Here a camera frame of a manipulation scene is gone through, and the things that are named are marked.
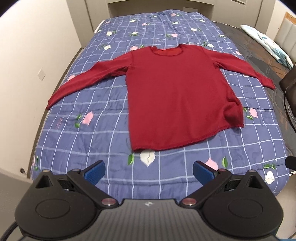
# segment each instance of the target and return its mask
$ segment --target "dark bedding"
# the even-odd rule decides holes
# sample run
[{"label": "dark bedding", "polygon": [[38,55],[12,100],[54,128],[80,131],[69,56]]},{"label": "dark bedding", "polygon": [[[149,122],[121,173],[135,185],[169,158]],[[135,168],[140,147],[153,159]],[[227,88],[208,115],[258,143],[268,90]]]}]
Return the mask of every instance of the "dark bedding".
[{"label": "dark bedding", "polygon": [[296,156],[296,133],[293,130],[284,108],[284,93],[280,88],[280,80],[289,69],[278,63],[259,43],[243,30],[224,23],[215,23],[221,31],[236,45],[243,57],[259,73],[273,80],[276,90],[265,88],[282,132],[289,155]]}]

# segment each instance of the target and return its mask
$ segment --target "light switch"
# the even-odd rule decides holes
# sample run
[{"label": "light switch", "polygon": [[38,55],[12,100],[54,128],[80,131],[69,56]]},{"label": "light switch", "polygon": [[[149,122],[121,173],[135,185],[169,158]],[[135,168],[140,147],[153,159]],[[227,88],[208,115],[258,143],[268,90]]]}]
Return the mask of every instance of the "light switch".
[{"label": "light switch", "polygon": [[38,73],[38,77],[39,79],[42,81],[45,77],[45,73],[42,69],[40,69],[39,73]]}]

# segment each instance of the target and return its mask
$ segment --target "headboard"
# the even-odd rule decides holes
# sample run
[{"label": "headboard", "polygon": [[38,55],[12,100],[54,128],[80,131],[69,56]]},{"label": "headboard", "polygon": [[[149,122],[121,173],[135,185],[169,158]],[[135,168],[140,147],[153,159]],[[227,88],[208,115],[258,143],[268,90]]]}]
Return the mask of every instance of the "headboard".
[{"label": "headboard", "polygon": [[274,41],[296,63],[296,18],[286,12]]}]

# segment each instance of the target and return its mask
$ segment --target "gray ribbed panel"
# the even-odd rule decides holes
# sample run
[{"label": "gray ribbed panel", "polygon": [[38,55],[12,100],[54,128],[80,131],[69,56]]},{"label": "gray ribbed panel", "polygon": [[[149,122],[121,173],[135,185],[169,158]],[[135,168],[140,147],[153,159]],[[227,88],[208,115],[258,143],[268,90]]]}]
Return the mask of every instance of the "gray ribbed panel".
[{"label": "gray ribbed panel", "polygon": [[[125,200],[101,212],[92,227],[67,241],[234,241],[209,228],[197,211],[174,200]],[[262,239],[275,241],[275,237]],[[34,241],[25,237],[22,241]]]}]

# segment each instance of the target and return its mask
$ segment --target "circular indentation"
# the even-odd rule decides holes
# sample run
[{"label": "circular indentation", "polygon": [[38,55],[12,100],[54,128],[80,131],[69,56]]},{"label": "circular indentation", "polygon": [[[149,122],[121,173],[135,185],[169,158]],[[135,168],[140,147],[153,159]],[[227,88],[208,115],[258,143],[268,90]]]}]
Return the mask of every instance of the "circular indentation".
[{"label": "circular indentation", "polygon": [[102,204],[105,206],[112,206],[116,203],[116,200],[114,198],[104,198],[102,200]]},{"label": "circular indentation", "polygon": [[228,205],[229,211],[240,218],[255,218],[263,208],[260,203],[251,199],[237,199]]},{"label": "circular indentation", "polygon": [[70,204],[62,199],[48,199],[39,203],[36,212],[43,218],[60,218],[70,211]]},{"label": "circular indentation", "polygon": [[182,203],[186,206],[193,206],[196,204],[196,200],[194,198],[184,198],[182,200]]}]

